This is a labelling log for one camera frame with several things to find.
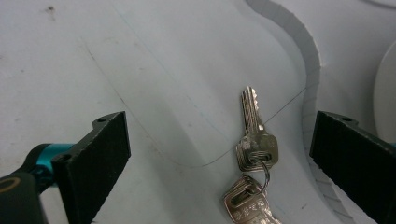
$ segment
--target rubber jaw pad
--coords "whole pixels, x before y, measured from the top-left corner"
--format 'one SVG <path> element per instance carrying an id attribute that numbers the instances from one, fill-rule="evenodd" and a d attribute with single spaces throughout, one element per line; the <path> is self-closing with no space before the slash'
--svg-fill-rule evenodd
<path id="1" fill-rule="evenodd" d="M 70 223 L 91 223 L 131 156 L 125 113 L 104 116 L 52 161 Z"/>
<path id="2" fill-rule="evenodd" d="M 356 120 L 319 111 L 310 156 L 369 217 L 396 223 L 396 147 Z"/>

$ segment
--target black clamp jaw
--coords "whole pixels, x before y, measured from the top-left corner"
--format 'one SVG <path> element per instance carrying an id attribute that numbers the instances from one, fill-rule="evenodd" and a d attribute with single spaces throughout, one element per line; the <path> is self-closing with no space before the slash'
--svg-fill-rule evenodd
<path id="1" fill-rule="evenodd" d="M 95 120 L 78 143 L 42 144 L 21 168 L 0 178 L 0 223 L 48 223 L 38 195 L 57 185 L 69 223 L 91 223 L 117 182 L 131 149 L 125 113 Z"/>
<path id="2" fill-rule="evenodd" d="M 319 111 L 310 156 L 369 217 L 396 223 L 396 147 L 348 117 Z"/>

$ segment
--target key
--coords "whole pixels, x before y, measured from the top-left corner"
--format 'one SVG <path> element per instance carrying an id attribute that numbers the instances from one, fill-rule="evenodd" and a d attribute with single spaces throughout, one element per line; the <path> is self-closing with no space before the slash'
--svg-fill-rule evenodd
<path id="1" fill-rule="evenodd" d="M 273 218 L 266 191 L 249 175 L 242 175 L 224 196 L 224 204 L 234 223 L 281 224 Z"/>
<path id="2" fill-rule="evenodd" d="M 269 209 L 261 189 L 248 182 L 227 193 L 224 197 L 224 204 L 231 219 L 237 224 L 246 223 L 254 217 L 261 216 L 260 205 Z"/>
<path id="3" fill-rule="evenodd" d="M 251 162 L 249 157 L 255 157 L 265 162 L 271 168 L 278 161 L 276 138 L 265 131 L 262 120 L 259 116 L 259 107 L 256 100 L 256 91 L 247 87 L 242 93 L 242 107 L 245 118 L 246 134 L 240 141 L 241 150 L 238 152 L 239 167 L 242 171 L 260 171 L 262 166 Z"/>

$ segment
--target key blade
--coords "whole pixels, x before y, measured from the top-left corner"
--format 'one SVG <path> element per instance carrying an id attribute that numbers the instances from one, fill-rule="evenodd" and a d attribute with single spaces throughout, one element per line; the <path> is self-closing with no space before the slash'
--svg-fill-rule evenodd
<path id="1" fill-rule="evenodd" d="M 259 116 L 259 107 L 257 103 L 257 93 L 251 88 L 247 87 L 242 92 L 242 107 L 244 110 L 245 128 L 247 133 L 256 133 L 264 131 L 262 120 Z"/>

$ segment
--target key ring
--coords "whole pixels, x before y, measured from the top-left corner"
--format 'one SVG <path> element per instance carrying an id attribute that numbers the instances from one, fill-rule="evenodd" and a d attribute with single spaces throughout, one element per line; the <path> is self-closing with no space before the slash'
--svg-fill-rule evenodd
<path id="1" fill-rule="evenodd" d="M 260 161 L 259 159 L 255 158 L 254 156 L 250 156 L 248 159 L 250 161 L 255 162 L 255 163 L 259 163 L 262 166 L 262 168 L 264 169 L 264 172 L 265 172 L 265 183 L 264 183 L 264 185 L 259 183 L 259 186 L 262 189 L 262 191 L 265 192 L 266 191 L 265 189 L 268 187 L 268 183 L 270 182 L 270 177 L 271 177 L 270 176 L 270 171 L 268 170 L 267 165 L 263 161 Z"/>

